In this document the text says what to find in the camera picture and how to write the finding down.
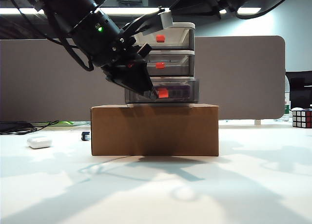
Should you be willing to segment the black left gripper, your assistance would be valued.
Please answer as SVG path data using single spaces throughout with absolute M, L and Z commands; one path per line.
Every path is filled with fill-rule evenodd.
M 88 46 L 89 67 L 101 66 L 108 81 L 148 99 L 157 99 L 158 92 L 147 71 L 147 62 L 114 63 L 119 60 L 130 59 L 129 54 L 136 52 L 132 51 L 135 43 L 133 35 L 153 28 L 152 21 L 161 16 L 162 13 L 162 10 L 157 10 L 142 15 L 123 28 L 119 28 L 101 10 L 91 13 L 88 17 L 89 24 L 93 26 L 90 35 L 91 45 Z

